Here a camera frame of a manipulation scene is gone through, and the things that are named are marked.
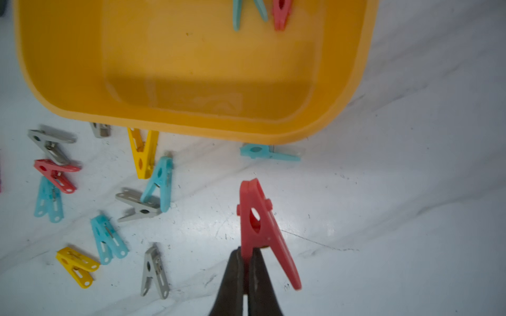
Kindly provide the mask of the yellow clothespin bottom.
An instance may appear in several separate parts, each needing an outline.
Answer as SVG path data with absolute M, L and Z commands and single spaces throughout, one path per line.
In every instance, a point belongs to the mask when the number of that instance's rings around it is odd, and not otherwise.
M 100 267 L 100 263 L 70 247 L 59 250 L 55 258 L 76 283 L 84 289 L 92 285 L 94 279 L 91 273 L 97 271 Z

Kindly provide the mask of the grey clothespin bottom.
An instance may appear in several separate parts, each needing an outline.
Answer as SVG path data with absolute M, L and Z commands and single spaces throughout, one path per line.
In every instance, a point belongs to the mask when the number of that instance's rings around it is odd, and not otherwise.
M 159 297 L 165 300 L 169 296 L 169 283 L 165 269 L 162 264 L 162 257 L 156 245 L 149 248 L 144 254 L 144 265 L 141 283 L 141 296 L 146 296 L 150 286 L 154 284 Z

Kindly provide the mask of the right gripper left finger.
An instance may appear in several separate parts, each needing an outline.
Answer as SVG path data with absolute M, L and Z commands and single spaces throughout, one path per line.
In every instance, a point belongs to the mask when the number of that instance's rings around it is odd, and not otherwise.
M 241 248 L 231 252 L 210 316 L 242 316 L 246 267 Z

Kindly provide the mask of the red clothespin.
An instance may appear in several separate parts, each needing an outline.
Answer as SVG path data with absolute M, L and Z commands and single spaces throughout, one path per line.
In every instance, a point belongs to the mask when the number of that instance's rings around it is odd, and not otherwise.
M 76 186 L 65 174 L 66 172 L 79 172 L 80 167 L 74 165 L 57 165 L 51 159 L 35 160 L 34 167 L 63 193 L 73 194 L 76 191 Z
M 255 248 L 271 248 L 295 290 L 302 289 L 299 272 L 258 179 L 245 180 L 239 190 L 237 215 L 241 220 L 241 255 L 249 264 Z
M 285 29 L 293 0 L 273 0 L 273 14 L 275 30 L 282 31 Z

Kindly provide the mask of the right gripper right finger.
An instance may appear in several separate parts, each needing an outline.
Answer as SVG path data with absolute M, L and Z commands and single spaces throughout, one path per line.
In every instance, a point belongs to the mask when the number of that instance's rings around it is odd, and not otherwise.
M 249 316 L 283 316 L 259 248 L 254 248 L 248 272 Z

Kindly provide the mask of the yellow plastic storage box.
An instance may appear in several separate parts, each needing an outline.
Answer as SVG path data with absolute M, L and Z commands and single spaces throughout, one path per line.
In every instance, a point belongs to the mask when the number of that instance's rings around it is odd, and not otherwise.
M 364 72 L 377 1 L 294 1 L 284 30 L 231 1 L 13 1 L 18 60 L 68 119 L 236 142 L 328 126 Z

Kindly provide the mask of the yellow clothespin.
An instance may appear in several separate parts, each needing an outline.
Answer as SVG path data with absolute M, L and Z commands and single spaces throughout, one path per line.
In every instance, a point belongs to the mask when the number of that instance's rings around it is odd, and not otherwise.
M 147 138 L 144 140 L 139 129 L 127 130 L 137 176 L 139 179 L 149 179 L 154 170 L 159 132 L 148 131 Z
M 94 279 L 91 273 L 97 271 L 100 267 L 100 263 L 70 247 L 59 250 L 55 258 L 76 283 L 84 289 L 92 285 Z

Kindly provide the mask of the teal clothespin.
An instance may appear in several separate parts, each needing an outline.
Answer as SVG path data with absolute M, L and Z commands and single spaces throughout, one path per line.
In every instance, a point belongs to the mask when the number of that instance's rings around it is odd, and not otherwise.
M 243 0 L 233 0 L 233 15 L 232 15 L 232 21 L 233 21 L 233 30 L 238 32 L 241 29 L 241 23 L 242 18 L 246 16 L 251 15 L 252 6 L 251 5 L 244 5 Z M 254 0 L 252 1 L 254 3 L 254 6 L 260 15 L 261 19 L 264 22 L 267 22 L 269 20 L 269 14 L 267 13 L 267 8 L 265 1 L 263 0 Z
M 35 217 L 48 215 L 51 223 L 59 223 L 64 218 L 61 191 L 45 177 L 41 178 Z
M 122 259 L 127 256 L 128 248 L 105 215 L 91 219 L 90 224 L 102 265 L 108 265 L 114 257 Z
M 240 148 L 240 154 L 243 157 L 251 159 L 275 159 L 280 161 L 300 161 L 296 155 L 283 154 L 276 152 L 273 146 L 259 144 L 245 144 Z
M 168 212 L 171 206 L 173 159 L 163 156 L 156 164 L 153 174 L 142 193 L 140 201 L 146 203 L 153 195 L 156 188 L 160 192 L 160 210 L 162 213 Z

